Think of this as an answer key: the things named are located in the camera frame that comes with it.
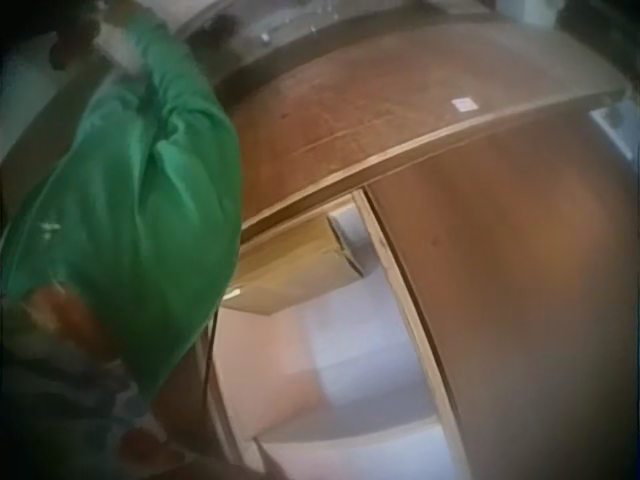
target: white shelf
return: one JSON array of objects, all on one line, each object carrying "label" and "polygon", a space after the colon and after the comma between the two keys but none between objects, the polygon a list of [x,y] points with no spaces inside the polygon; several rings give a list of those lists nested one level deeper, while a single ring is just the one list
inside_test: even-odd
[{"label": "white shelf", "polygon": [[301,414],[259,435],[263,444],[381,443],[438,426],[436,408],[423,384],[344,406]]}]

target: person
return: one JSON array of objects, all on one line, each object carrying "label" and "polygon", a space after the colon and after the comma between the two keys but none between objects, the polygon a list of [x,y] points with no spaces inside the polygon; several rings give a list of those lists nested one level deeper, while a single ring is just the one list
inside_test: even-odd
[{"label": "person", "polygon": [[127,32],[146,75],[100,89],[4,232],[3,427],[35,478],[262,478],[195,458],[150,413],[234,270],[234,128],[150,11],[121,0],[105,21]]}]

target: wooden countertop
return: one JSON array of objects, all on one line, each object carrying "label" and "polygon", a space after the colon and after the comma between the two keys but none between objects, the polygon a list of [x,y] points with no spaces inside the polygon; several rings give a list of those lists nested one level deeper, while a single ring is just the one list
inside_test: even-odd
[{"label": "wooden countertop", "polygon": [[[454,143],[558,108],[620,97],[623,77],[557,31],[449,23],[317,58],[232,112],[245,238]],[[470,97],[461,113],[453,99]]]}]

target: wooden door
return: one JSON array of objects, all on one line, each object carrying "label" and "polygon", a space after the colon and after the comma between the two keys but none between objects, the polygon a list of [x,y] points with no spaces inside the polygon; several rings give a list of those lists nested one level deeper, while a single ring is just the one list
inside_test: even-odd
[{"label": "wooden door", "polygon": [[367,191],[472,476],[635,478],[637,189],[588,116],[487,136]]}]

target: sticker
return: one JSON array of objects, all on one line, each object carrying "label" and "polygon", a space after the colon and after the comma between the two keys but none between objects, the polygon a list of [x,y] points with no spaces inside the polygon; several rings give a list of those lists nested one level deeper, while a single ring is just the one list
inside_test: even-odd
[{"label": "sticker", "polygon": [[470,97],[456,98],[451,100],[451,103],[453,103],[453,106],[456,107],[459,112],[472,112],[478,109],[478,105],[476,105],[476,102],[471,100]]}]

